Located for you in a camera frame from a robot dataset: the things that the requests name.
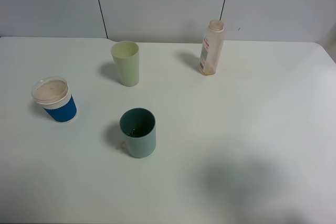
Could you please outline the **teal green plastic cup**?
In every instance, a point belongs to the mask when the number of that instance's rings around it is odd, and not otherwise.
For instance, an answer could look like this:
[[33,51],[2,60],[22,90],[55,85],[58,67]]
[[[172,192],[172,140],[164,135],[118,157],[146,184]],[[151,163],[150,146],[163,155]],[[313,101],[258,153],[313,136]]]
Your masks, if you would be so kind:
[[135,158],[144,158],[153,153],[156,147],[156,119],[153,113],[144,108],[126,111],[119,121],[128,152]]

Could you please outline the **blue paper cup with lid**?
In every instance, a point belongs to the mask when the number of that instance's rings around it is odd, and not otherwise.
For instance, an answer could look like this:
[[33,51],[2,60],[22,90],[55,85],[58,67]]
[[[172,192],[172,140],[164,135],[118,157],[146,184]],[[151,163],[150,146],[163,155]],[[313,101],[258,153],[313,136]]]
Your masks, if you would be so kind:
[[38,81],[31,94],[34,102],[58,123],[70,122],[77,115],[70,87],[62,77],[52,76]]

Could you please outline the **clear plastic drink bottle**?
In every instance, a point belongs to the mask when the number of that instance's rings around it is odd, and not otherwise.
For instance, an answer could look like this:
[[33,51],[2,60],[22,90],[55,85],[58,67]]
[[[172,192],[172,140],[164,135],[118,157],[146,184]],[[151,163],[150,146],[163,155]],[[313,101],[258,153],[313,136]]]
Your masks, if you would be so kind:
[[211,20],[203,36],[199,68],[203,75],[216,73],[219,58],[224,43],[224,23],[221,20]]

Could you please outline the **pale yellow-green plastic cup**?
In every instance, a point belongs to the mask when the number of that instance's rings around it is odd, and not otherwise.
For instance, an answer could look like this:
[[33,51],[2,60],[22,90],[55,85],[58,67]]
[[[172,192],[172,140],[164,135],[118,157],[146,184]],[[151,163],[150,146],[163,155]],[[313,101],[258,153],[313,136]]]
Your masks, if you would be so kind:
[[139,46],[132,41],[115,43],[111,55],[120,76],[121,83],[133,87],[139,83]]

